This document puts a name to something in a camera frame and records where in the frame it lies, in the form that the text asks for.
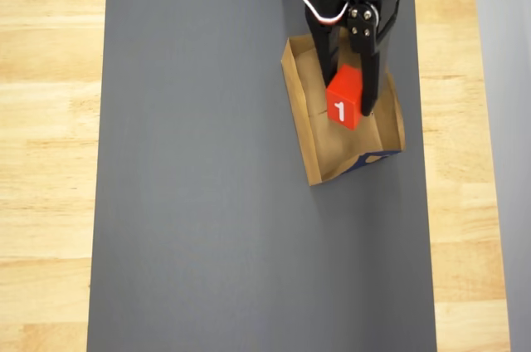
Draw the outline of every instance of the cardboard box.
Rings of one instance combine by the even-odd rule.
[[[359,56],[342,35],[339,65],[360,68]],[[311,35],[291,37],[282,68],[299,137],[308,182],[315,185],[403,151],[406,147],[402,110],[387,73],[378,102],[356,130],[329,120],[325,86]]]

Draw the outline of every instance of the red and white wire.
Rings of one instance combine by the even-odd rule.
[[[315,18],[317,18],[317,20],[321,24],[326,24],[326,25],[329,25],[329,26],[334,25],[336,22],[341,20],[341,18],[343,17],[345,12],[347,11],[347,7],[348,7],[348,2],[347,2],[347,3],[345,3],[345,6],[343,6],[343,9],[341,9],[341,12],[339,12],[339,14],[337,16],[334,16],[334,17],[323,17],[317,12],[317,10],[315,9],[314,5],[312,5],[312,3],[309,0],[302,0],[302,1],[308,7],[308,9],[314,14]]]

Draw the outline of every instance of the wooden surface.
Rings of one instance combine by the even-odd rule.
[[[2,352],[85,350],[104,5],[0,0]],[[475,0],[417,21],[437,344],[509,350]]]

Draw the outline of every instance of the number 1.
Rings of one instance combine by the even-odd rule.
[[[341,122],[344,122],[345,121],[345,105],[343,104],[343,102],[339,102],[339,103],[334,103],[334,105],[339,109],[339,120]]]

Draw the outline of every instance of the red block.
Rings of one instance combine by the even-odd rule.
[[[355,130],[362,117],[361,70],[343,64],[326,88],[329,119]]]

